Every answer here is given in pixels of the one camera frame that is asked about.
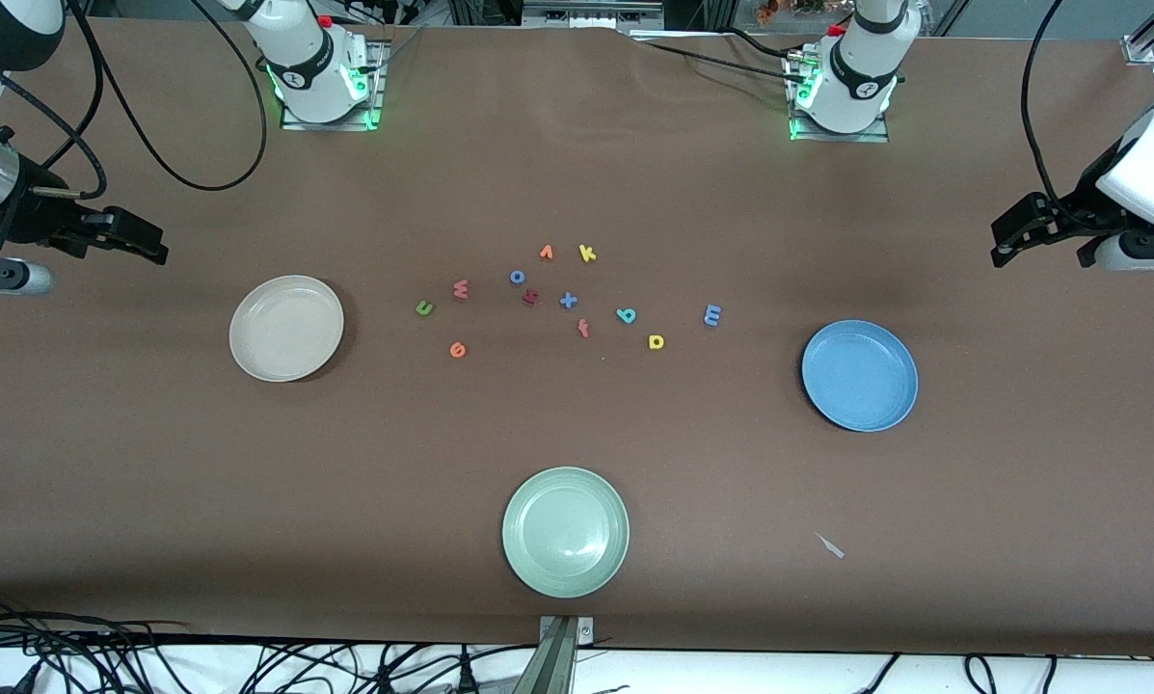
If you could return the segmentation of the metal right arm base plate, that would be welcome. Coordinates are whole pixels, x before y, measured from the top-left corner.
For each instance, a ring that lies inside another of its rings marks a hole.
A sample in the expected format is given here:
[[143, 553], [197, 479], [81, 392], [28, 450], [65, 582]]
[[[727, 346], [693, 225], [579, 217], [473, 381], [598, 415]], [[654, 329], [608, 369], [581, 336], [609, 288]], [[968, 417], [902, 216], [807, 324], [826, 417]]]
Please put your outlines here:
[[330, 32], [330, 61], [306, 76], [272, 67], [284, 130], [377, 130], [392, 44], [361, 35]]

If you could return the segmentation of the brown table cover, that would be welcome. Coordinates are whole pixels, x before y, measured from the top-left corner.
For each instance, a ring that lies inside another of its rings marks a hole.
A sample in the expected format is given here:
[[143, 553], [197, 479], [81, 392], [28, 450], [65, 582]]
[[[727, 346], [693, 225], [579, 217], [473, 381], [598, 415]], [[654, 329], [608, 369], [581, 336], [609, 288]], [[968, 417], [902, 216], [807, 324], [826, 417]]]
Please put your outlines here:
[[[273, 130], [222, 194], [106, 107], [106, 202], [170, 262], [16, 249], [57, 286], [0, 296], [0, 598], [219, 635], [524, 643], [568, 612], [615, 647], [1154, 654], [1154, 273], [989, 258], [1035, 185], [1027, 52], [916, 42], [887, 144], [824, 144], [762, 76], [624, 35], [427, 28], [379, 130]], [[228, 322], [288, 274], [334, 289], [344, 335], [268, 383]], [[842, 320], [916, 361], [893, 430], [805, 395]], [[555, 467], [631, 524], [572, 600], [501, 544]]]

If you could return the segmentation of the beige round plate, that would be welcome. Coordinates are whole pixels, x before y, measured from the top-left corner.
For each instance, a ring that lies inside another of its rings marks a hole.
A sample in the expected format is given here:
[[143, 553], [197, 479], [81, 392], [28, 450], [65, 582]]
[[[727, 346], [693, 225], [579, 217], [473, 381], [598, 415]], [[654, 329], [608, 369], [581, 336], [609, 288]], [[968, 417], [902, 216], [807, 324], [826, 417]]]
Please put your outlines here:
[[322, 279], [288, 274], [245, 296], [228, 322], [228, 350], [258, 381], [302, 381], [325, 367], [340, 346], [346, 315]]

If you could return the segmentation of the green round plate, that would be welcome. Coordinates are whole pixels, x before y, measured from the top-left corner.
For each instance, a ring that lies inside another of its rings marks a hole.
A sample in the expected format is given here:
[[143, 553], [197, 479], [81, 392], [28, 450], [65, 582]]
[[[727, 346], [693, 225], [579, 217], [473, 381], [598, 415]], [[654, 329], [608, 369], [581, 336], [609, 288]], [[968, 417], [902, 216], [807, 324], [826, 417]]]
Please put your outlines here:
[[630, 542], [624, 499], [586, 468], [538, 471], [520, 483], [503, 512], [507, 562], [524, 585], [554, 599], [584, 598], [610, 583]]

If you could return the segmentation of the metal equipment rack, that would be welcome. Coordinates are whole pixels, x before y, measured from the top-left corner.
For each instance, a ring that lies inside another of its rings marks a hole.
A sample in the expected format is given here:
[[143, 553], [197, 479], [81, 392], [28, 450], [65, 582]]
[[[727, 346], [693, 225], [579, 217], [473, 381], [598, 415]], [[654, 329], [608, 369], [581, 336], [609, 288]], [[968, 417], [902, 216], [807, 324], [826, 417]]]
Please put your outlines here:
[[442, 0], [457, 27], [612, 28], [704, 32], [730, 25], [747, 0]]

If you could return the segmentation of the blue round plate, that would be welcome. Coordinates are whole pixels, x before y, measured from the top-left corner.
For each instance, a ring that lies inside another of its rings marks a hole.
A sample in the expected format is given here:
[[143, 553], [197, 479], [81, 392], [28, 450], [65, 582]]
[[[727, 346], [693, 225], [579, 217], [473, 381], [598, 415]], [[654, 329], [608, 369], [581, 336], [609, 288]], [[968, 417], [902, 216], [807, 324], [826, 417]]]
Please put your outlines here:
[[800, 360], [807, 400], [841, 430], [893, 430], [919, 400], [916, 361], [879, 324], [842, 320], [823, 326]]

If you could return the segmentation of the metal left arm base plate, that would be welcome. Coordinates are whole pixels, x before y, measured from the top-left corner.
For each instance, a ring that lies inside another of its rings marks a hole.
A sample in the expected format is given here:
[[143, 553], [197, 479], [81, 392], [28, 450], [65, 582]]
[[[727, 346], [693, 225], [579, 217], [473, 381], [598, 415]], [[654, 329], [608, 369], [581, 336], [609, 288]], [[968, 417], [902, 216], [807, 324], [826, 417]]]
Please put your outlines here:
[[860, 79], [857, 73], [854, 74], [849, 88], [850, 113], [853, 115], [867, 114], [869, 106], [875, 107], [875, 111], [872, 111], [872, 122], [868, 124], [863, 130], [845, 133], [829, 130], [805, 110], [805, 106], [812, 104], [815, 94], [823, 84], [819, 54], [810, 51], [789, 51], [787, 57], [781, 59], [781, 64], [784, 64], [785, 75], [799, 79], [797, 82], [790, 82], [787, 85], [792, 140], [887, 144], [889, 132], [884, 113], [889, 106], [889, 96], [897, 84], [894, 75], [889, 75], [889, 79], [882, 82], [881, 79]]

